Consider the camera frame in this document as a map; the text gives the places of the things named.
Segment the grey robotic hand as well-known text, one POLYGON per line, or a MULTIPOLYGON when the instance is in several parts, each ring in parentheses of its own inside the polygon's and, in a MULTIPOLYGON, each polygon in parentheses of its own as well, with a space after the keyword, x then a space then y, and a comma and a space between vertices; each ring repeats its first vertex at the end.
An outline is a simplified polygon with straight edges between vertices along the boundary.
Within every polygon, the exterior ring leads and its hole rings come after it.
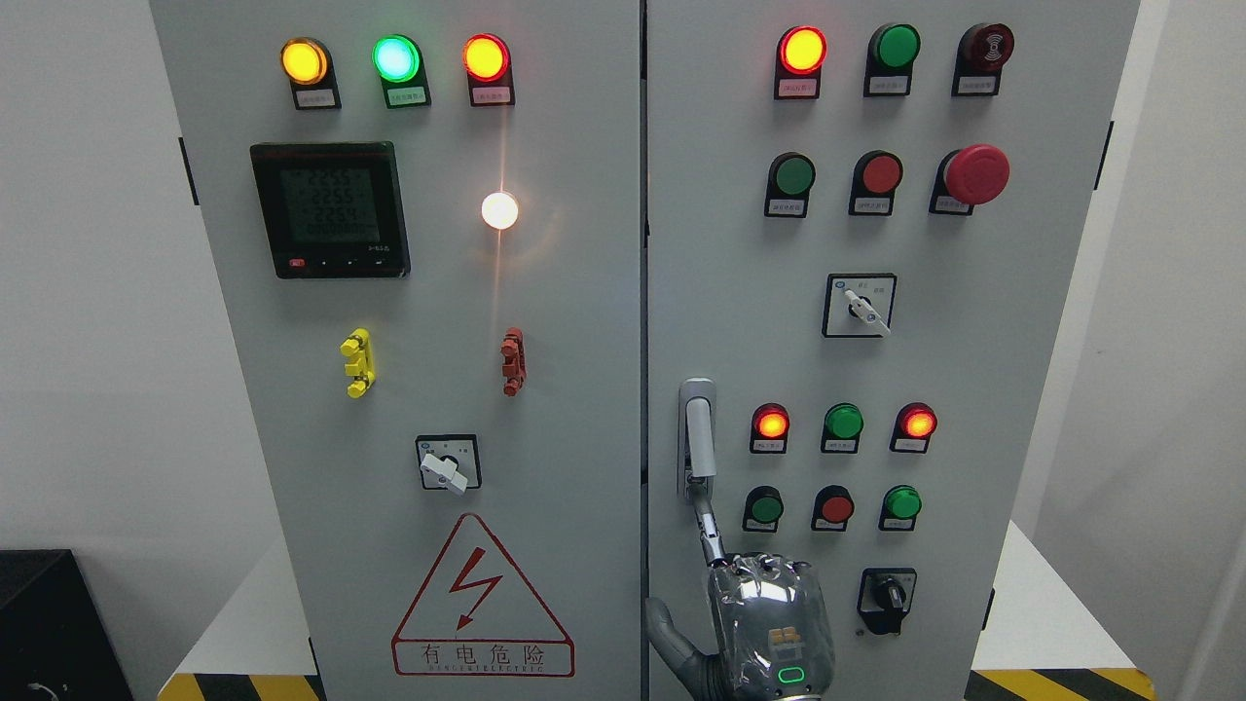
POLYGON ((778 554, 726 554, 708 491, 693 484, 688 492, 719 651, 700 652, 658 598, 644 601, 650 646, 694 700, 822 700, 835 652, 815 569, 778 554))

